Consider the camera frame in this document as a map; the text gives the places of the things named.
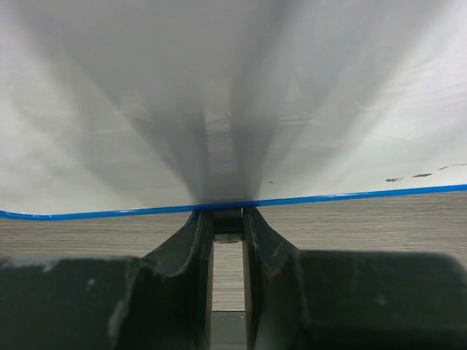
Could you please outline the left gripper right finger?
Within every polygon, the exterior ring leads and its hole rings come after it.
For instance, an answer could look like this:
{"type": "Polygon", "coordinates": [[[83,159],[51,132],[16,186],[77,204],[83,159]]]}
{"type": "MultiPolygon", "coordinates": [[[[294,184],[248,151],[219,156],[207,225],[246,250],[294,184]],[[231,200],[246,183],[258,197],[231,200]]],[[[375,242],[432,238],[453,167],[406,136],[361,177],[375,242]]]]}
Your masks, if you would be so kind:
{"type": "Polygon", "coordinates": [[[249,349],[464,349],[466,269],[446,254],[305,250],[243,212],[249,349]]]}

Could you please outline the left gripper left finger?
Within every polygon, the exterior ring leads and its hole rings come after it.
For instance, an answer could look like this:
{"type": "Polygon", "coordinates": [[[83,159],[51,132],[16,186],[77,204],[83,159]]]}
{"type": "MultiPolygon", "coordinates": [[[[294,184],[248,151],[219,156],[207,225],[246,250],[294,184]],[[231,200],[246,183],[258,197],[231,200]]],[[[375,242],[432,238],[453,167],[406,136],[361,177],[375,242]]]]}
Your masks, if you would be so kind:
{"type": "Polygon", "coordinates": [[[1,260],[3,349],[209,349],[213,218],[138,258],[1,260]]]}

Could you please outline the blue framed whiteboard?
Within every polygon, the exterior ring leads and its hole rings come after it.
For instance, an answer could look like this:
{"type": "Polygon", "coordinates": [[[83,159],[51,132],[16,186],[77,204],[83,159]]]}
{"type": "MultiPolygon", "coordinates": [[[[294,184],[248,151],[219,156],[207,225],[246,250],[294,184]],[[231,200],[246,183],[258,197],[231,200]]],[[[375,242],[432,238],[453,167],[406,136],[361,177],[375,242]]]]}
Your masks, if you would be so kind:
{"type": "Polygon", "coordinates": [[[3,1],[1,215],[466,188],[464,1],[3,1]]]}

